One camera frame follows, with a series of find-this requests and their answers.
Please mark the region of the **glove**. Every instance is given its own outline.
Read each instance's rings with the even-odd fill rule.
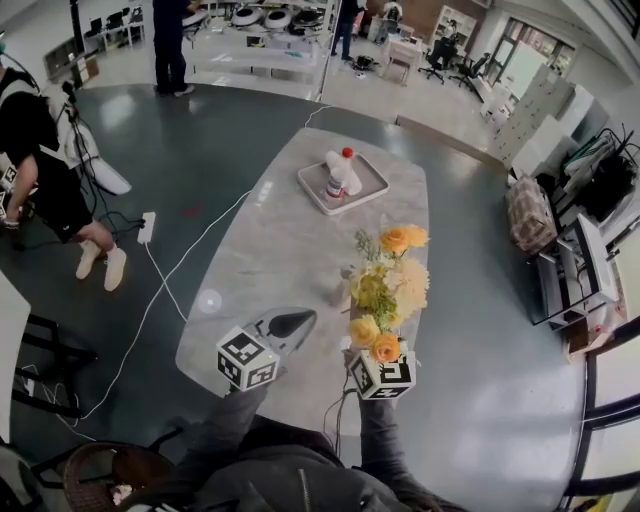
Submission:
[[[17,220],[9,220],[5,218],[2,221],[2,225],[4,226],[4,229],[7,229],[9,231],[17,231],[18,229],[20,229],[20,222],[18,222]]]

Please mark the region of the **person in black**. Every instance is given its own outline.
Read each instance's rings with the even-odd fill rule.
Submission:
[[[351,32],[353,32],[353,23],[360,11],[364,10],[358,5],[358,0],[342,0],[340,14],[338,15],[338,23],[336,25],[336,33],[333,36],[333,47],[331,48],[331,56],[335,57],[338,41],[342,37],[342,60],[351,61]]]
[[[1,64],[0,98],[0,152],[6,153],[17,171],[3,220],[5,229],[19,228],[20,208],[30,199],[35,213],[61,242],[81,242],[78,279],[87,277],[93,262],[106,253],[105,289],[114,290],[122,280],[127,256],[116,247],[111,233],[93,219],[78,174],[58,155],[58,130],[46,98],[38,95],[27,73]]]
[[[193,14],[200,0],[153,0],[156,83],[159,94],[183,96],[193,92],[184,82],[187,64],[182,55],[182,19]]]

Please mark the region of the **white shelf unit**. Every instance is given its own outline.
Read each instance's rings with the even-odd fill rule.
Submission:
[[[213,17],[209,26],[199,30],[192,40],[183,42],[187,81],[318,101],[329,63],[336,1],[339,2],[265,0],[259,5],[265,14],[269,8],[277,7],[289,8],[294,13],[308,7],[325,9],[323,24],[313,35],[269,31],[261,24],[237,28],[228,20]],[[252,5],[232,0],[210,2],[209,7],[217,13],[225,4],[240,3]]]
[[[458,44],[458,50],[466,52],[467,45],[473,34],[473,30],[476,28],[477,20],[472,16],[466,14],[445,5],[440,10],[440,17],[436,23],[436,28],[431,35],[430,46],[433,48],[435,42],[444,36],[444,31],[451,20],[455,20],[458,24],[458,34],[461,36],[461,43]]]

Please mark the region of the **gray floor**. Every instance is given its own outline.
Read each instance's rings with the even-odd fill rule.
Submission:
[[[158,213],[151,247],[165,272],[254,185],[318,108],[205,86],[180,100],[158,99],[147,86],[98,88],[79,98],[103,155],[134,187],[110,199],[110,208],[131,217]],[[417,388],[398,406],[416,476],[472,511],[553,509],[574,458],[583,368],[566,362],[547,327],[529,323],[523,302],[529,281],[508,240],[503,177],[466,155],[352,112],[325,110],[310,126],[375,144],[427,174],[432,286],[417,341],[422,367]],[[172,278],[184,310],[231,220],[214,227]],[[37,224],[29,230],[33,243],[51,237]],[[16,253],[6,237],[0,244],[2,270],[33,311],[57,320],[100,354],[79,376],[80,401],[88,410],[102,398],[159,285],[147,255],[135,236],[125,238],[125,281],[107,294],[101,265],[87,281],[75,280],[75,247]],[[173,418],[200,420],[215,398],[176,368],[181,332],[182,321],[162,294],[109,399],[78,430],[146,444]],[[29,357],[21,354],[21,362]],[[82,442],[55,416],[19,404],[12,428],[13,441],[36,459]],[[354,440],[346,456],[357,458]]]

